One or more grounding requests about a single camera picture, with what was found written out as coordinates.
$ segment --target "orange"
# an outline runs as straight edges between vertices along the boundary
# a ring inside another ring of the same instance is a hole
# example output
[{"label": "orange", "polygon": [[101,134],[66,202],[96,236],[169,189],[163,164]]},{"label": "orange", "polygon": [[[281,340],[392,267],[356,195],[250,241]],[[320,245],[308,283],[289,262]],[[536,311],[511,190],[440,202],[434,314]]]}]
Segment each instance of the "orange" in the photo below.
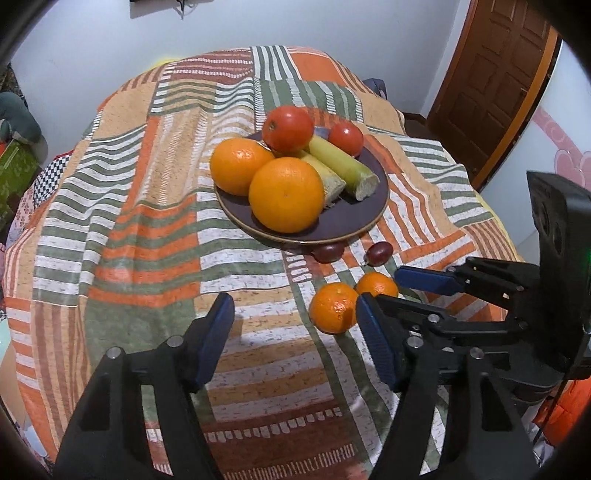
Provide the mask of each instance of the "orange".
[{"label": "orange", "polygon": [[268,229],[296,233],[322,212],[324,186],[314,167],[299,158],[281,157],[255,174],[248,201],[253,215]]},{"label": "orange", "polygon": [[324,333],[337,334],[349,330],[355,319],[357,292],[345,283],[329,283],[316,292],[308,313],[316,328]]},{"label": "orange", "polygon": [[256,140],[228,138],[213,151],[209,170],[218,188],[245,197],[255,173],[274,159],[275,155]]},{"label": "orange", "polygon": [[357,282],[355,290],[360,295],[368,292],[374,297],[380,294],[398,297],[398,286],[394,280],[380,272],[366,273]]}]

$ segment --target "door panel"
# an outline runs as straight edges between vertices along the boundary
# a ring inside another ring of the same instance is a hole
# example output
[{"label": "door panel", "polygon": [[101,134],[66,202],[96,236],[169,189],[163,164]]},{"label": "door panel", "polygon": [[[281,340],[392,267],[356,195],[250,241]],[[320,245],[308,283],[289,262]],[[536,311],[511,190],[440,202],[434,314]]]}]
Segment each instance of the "door panel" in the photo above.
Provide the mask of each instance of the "door panel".
[{"label": "door panel", "polygon": [[479,0],[466,43],[429,127],[473,178],[515,118],[550,26],[524,0]]}]

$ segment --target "brown plate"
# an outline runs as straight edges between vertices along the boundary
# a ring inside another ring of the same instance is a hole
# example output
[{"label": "brown plate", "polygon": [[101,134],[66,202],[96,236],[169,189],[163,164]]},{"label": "brown plate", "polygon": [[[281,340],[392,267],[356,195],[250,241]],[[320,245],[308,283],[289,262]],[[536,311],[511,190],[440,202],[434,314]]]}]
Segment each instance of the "brown plate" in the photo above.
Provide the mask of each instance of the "brown plate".
[{"label": "brown plate", "polygon": [[[328,136],[327,128],[316,127],[315,131],[323,138]],[[248,138],[260,140],[262,135],[257,132]],[[338,242],[359,235],[373,227],[382,216],[388,202],[388,177],[378,159],[367,148],[364,148],[358,160],[367,165],[379,177],[379,185],[375,193],[361,202],[357,202],[343,193],[331,208],[322,211],[314,225],[298,233],[278,233],[263,226],[252,214],[247,197],[230,195],[217,187],[216,195],[228,217],[240,228],[254,236],[297,245]]]}]

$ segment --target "bed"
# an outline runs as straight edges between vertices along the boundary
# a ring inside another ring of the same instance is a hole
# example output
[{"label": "bed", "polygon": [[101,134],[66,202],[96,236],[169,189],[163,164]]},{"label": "bed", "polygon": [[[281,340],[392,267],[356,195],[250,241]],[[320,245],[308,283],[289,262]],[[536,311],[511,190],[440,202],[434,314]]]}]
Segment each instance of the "bed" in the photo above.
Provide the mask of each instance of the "bed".
[{"label": "bed", "polygon": [[[215,145],[261,129],[279,105],[307,108],[322,127],[356,122],[388,174],[383,217],[333,264],[260,243],[216,200]],[[442,270],[469,255],[518,259],[464,167],[439,142],[406,136],[389,102],[309,48],[217,51],[129,80],[21,207],[4,274],[18,386],[9,409],[49,467],[106,349],[153,348],[227,291],[236,321],[212,382],[194,398],[225,478],[366,478],[398,397],[379,381],[357,326],[340,336],[312,326],[314,292],[354,285],[370,269],[365,250],[384,239],[395,255],[377,270],[390,275],[402,264]],[[465,320],[504,315],[464,294],[401,294]],[[441,388],[423,472],[439,462],[447,400]],[[154,465],[170,473],[149,391],[144,411]]]}]

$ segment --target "green box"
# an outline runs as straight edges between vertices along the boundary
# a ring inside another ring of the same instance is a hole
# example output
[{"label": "green box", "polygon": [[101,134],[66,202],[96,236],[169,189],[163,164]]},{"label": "green box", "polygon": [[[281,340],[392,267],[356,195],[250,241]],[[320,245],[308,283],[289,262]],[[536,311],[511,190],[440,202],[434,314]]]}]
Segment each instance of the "green box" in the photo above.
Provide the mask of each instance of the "green box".
[{"label": "green box", "polygon": [[8,198],[22,197],[31,184],[39,164],[31,148],[12,140],[0,155],[0,230],[14,217]]}]

